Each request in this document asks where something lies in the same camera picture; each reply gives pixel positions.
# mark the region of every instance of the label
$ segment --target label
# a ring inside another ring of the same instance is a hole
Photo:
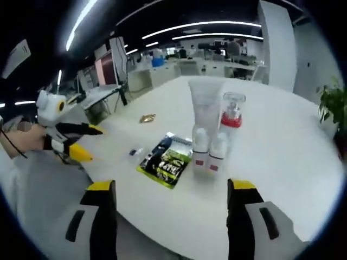
[[[203,160],[195,160],[195,164],[203,166],[204,165],[204,161]]]
[[[31,52],[28,46],[27,40],[21,41],[10,53],[4,71],[2,72],[2,77],[7,79],[7,77],[28,57],[30,57]]]
[[[218,171],[218,166],[216,166],[216,165],[211,165],[211,166],[210,166],[210,170],[212,170],[212,171]]]

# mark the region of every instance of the small wrapper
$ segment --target small wrapper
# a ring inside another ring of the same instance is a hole
[[[142,123],[150,123],[154,120],[154,118],[156,117],[156,114],[150,114],[150,115],[143,115],[140,118],[140,124]]]

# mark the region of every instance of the table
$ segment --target table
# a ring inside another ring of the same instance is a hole
[[[193,174],[191,164],[170,190],[135,170],[127,155],[152,149],[166,132],[191,137],[190,90],[179,77],[152,90],[100,126],[108,136],[85,136],[80,144],[103,161],[84,163],[93,181],[115,179],[117,207],[130,223],[162,246],[195,260],[228,259],[227,179],[250,180],[294,223],[301,240],[323,227],[342,187],[343,165],[319,128],[318,106],[284,90],[252,81],[222,79],[247,96],[243,125],[224,171],[215,181]],[[143,114],[152,123],[139,124]]]
[[[86,92],[86,99],[84,99],[80,104],[84,108],[84,110],[88,110],[90,107],[101,102],[102,100],[105,100],[116,92],[119,93],[124,106],[126,106],[127,101],[124,96],[124,92],[121,86],[118,86],[116,84],[104,85],[90,89]]]
[[[256,66],[254,65],[243,65],[236,62],[225,62],[224,64],[226,67],[233,68],[233,69],[247,69],[252,71],[255,71],[256,69]]]

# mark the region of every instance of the ceiling light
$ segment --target ceiling light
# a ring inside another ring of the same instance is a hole
[[[147,44],[146,45],[146,47],[151,47],[151,46],[153,46],[153,45],[157,45],[159,42],[153,42],[153,43],[151,43],[151,44]]]
[[[248,25],[248,26],[254,26],[254,27],[261,27],[260,24],[244,23],[244,22],[233,22],[233,21],[212,21],[212,22],[188,23],[188,24],[184,24],[184,25],[179,25],[179,26],[167,28],[165,30],[161,30],[161,31],[158,31],[158,32],[154,32],[153,34],[148,34],[148,35],[142,37],[142,39],[147,39],[147,38],[152,37],[154,35],[165,33],[167,31],[172,31],[172,30],[179,29],[179,28],[185,28],[185,27],[196,26],[196,25],[204,25],[204,24],[239,24],[239,25]]]
[[[138,12],[142,11],[143,9],[148,8],[148,7],[150,7],[151,5],[156,4],[156,3],[159,3],[159,2],[161,2],[161,1],[163,1],[163,0],[155,0],[155,1],[151,2],[151,3],[144,4],[141,8],[139,8],[139,9],[135,10],[134,12],[132,12],[131,14],[125,16],[125,17],[124,17],[122,20],[120,20],[115,26],[117,27],[118,25],[120,25],[122,22],[124,22],[125,20],[127,20],[127,19],[130,18],[131,16],[133,16],[133,15],[137,14]]]
[[[137,52],[137,51],[138,51],[138,49],[131,50],[131,51],[129,51],[128,53],[126,53],[126,55],[129,55],[129,54],[135,53],[135,52]]]
[[[83,10],[82,10],[80,16],[77,18],[77,21],[76,21],[76,23],[75,23],[75,25],[74,25],[74,27],[73,27],[71,33],[70,33],[70,36],[69,36],[69,38],[68,38],[68,40],[67,40],[67,43],[66,43],[66,51],[68,51],[68,50],[70,49],[70,46],[71,46],[72,41],[73,41],[73,39],[74,39],[74,37],[75,37],[75,31],[76,31],[78,25],[80,25],[80,23],[83,21],[83,19],[86,17],[86,15],[90,12],[90,10],[92,9],[92,7],[94,6],[94,4],[95,4],[97,1],[98,1],[98,0],[90,0],[90,1],[87,3],[86,7],[83,8]]]
[[[19,105],[26,105],[26,104],[35,104],[36,101],[21,101],[21,102],[16,102],[15,105],[19,106]]]
[[[59,73],[58,73],[58,81],[57,81],[58,86],[60,85],[60,80],[61,80],[61,70],[59,70]]]
[[[263,37],[253,36],[253,35],[246,35],[246,34],[227,34],[222,32],[215,32],[212,34],[190,34],[190,35],[184,35],[179,37],[172,38],[173,40],[178,39],[184,39],[184,38],[191,38],[191,37],[199,37],[199,36],[237,36],[237,37],[246,37],[246,38],[253,38],[257,40],[263,40]]]

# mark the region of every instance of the white bottle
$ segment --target white bottle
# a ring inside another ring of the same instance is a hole
[[[224,159],[228,150],[229,138],[225,132],[218,131],[212,138],[209,155],[206,163],[206,171],[215,175],[223,167]]]
[[[193,170],[201,170],[205,169],[206,160],[208,156],[208,146],[210,143],[210,138],[208,132],[198,125],[195,125],[192,133],[192,163]]]

